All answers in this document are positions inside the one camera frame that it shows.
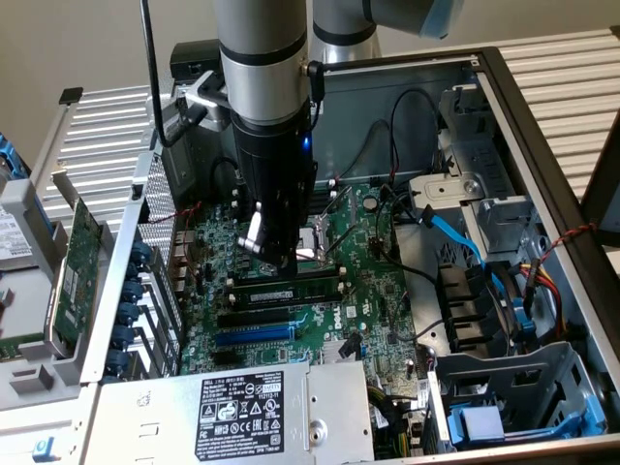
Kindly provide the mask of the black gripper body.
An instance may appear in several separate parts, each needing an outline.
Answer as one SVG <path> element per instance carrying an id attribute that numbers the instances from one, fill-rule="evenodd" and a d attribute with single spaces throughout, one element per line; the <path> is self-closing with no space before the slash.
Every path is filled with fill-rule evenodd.
<path id="1" fill-rule="evenodd" d="M 261 202 L 268 217 L 288 217 L 302 228 L 308 218 L 318 165 L 313 159 L 310 102 L 275 125 L 232 115 L 233 136 L 250 209 Z"/>

